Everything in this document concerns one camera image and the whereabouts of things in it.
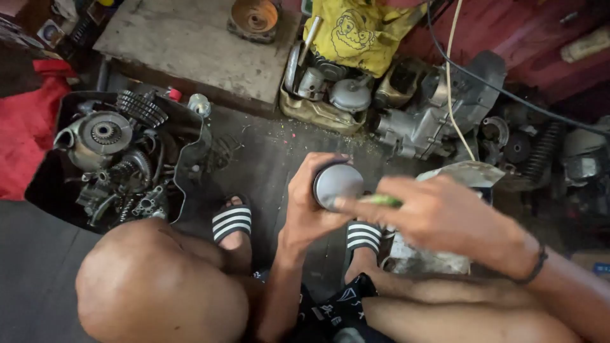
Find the red cap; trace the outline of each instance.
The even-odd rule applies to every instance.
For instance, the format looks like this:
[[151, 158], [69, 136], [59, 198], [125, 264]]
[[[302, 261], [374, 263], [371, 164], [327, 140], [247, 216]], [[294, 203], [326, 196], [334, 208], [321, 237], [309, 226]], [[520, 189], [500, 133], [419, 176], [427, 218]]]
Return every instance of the red cap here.
[[170, 95], [169, 95], [170, 99], [172, 99], [173, 101], [177, 101], [180, 102], [180, 99], [182, 99], [182, 92], [180, 92], [179, 90], [172, 88], [170, 90]]

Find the cartoon print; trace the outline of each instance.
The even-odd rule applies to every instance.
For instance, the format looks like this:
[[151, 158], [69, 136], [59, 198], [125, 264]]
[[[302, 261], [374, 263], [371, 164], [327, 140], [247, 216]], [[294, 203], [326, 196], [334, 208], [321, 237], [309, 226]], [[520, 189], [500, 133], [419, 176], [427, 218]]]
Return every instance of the cartoon print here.
[[331, 41], [337, 56], [358, 56], [371, 48], [375, 41], [375, 32], [367, 30], [365, 20], [366, 17], [353, 9], [346, 10], [337, 19], [337, 25], [331, 32]]

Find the black cable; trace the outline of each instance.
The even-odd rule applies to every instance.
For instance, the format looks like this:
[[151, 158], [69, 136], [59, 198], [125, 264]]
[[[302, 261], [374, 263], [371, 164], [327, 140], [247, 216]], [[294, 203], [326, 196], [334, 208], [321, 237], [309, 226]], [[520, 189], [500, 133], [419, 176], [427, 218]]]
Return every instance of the black cable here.
[[[430, 5], [431, 5], [432, 0], [427, 0], [427, 5], [428, 5], [428, 9], [430, 9]], [[595, 134], [598, 135], [602, 135], [605, 137], [610, 137], [610, 132], [606, 132], [606, 131], [602, 131], [600, 129], [597, 129], [596, 127], [589, 125], [589, 124], [585, 124], [585, 123], [581, 123], [580, 121], [576, 121], [576, 120], [572, 120], [566, 117], [563, 117], [561, 115], [555, 114], [553, 112], [550, 112], [548, 110], [545, 110], [543, 108], [540, 108], [534, 104], [531, 104], [521, 98], [519, 98], [518, 96], [509, 93], [505, 90], [503, 90], [502, 88], [498, 88], [492, 84], [490, 84], [489, 82], [487, 82], [485, 79], [483, 79], [482, 77], [478, 76], [477, 74], [473, 74], [472, 72], [466, 70], [465, 68], [463, 68], [462, 66], [458, 65], [457, 63], [453, 62], [445, 53], [445, 51], [443, 50], [443, 48], [440, 46], [439, 41], [436, 39], [436, 36], [434, 35], [434, 29], [432, 28], [432, 16], [430, 14], [430, 11], [427, 10], [427, 14], [428, 14], [428, 27], [430, 29], [430, 36], [432, 36], [432, 41], [434, 41], [434, 45], [436, 45], [436, 48], [439, 50], [440, 55], [443, 56], [443, 58], [449, 62], [450, 65], [452, 65], [453, 67], [455, 67], [457, 70], [465, 73], [466, 75], [469, 75], [470, 77], [475, 78], [476, 80], [488, 85], [490, 88], [508, 96], [510, 99], [513, 99], [514, 101], [521, 103], [537, 112], [540, 112], [542, 114], [545, 114], [549, 117], [551, 117], [552, 119], [558, 120], [558, 121], [563, 121], [564, 123], [576, 126], [577, 128], [581, 128], [590, 132], [593, 132]]]

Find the white cable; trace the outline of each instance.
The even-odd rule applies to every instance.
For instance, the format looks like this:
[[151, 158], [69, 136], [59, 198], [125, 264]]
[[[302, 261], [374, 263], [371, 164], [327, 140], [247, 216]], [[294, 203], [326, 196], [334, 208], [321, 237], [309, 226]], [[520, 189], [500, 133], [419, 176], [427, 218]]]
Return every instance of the white cable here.
[[[462, 0], [457, 0], [457, 6], [456, 6], [456, 14], [453, 16], [453, 25], [451, 25], [451, 33], [449, 34], [449, 43], [447, 44], [447, 57], [451, 56], [451, 45], [453, 44], [453, 34], [455, 33], [456, 30], [456, 25], [457, 25], [457, 21], [458, 21], [458, 15], [459, 15], [459, 11], [462, 8]], [[475, 155], [472, 153], [472, 150], [470, 149], [470, 146], [468, 145], [468, 143], [466, 142], [466, 140], [464, 139], [464, 135], [462, 135], [462, 131], [460, 131], [459, 127], [456, 124], [455, 119], [453, 118], [453, 103], [451, 101], [451, 72], [450, 72], [450, 68], [451, 65], [449, 64], [449, 62], [447, 62], [447, 108], [449, 109], [449, 118], [451, 119], [451, 124], [453, 125], [454, 129], [456, 130], [456, 132], [458, 133], [457, 135], [459, 136], [459, 138], [462, 140], [462, 143], [464, 143], [464, 146], [466, 146], [466, 150], [468, 151], [468, 154], [470, 155], [470, 158], [473, 161], [476, 161], [475, 159]]]

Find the spring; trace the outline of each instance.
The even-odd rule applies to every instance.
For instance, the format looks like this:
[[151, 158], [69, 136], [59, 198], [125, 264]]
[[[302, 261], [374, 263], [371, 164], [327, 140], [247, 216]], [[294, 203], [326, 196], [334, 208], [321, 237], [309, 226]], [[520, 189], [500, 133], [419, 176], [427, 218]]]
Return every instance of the spring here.
[[129, 218], [129, 214], [131, 213], [131, 209], [132, 209], [132, 207], [134, 207], [134, 204], [135, 204], [135, 198], [127, 199], [127, 202], [125, 202], [125, 205], [123, 206], [123, 209], [121, 210], [121, 214], [119, 214], [119, 217], [118, 217], [119, 224], [122, 224], [127, 221], [127, 219]]
[[545, 169], [550, 165], [553, 156], [557, 153], [565, 134], [565, 124], [554, 121], [540, 134], [539, 139], [532, 147], [528, 160], [522, 171], [524, 178], [538, 185], [544, 175]]

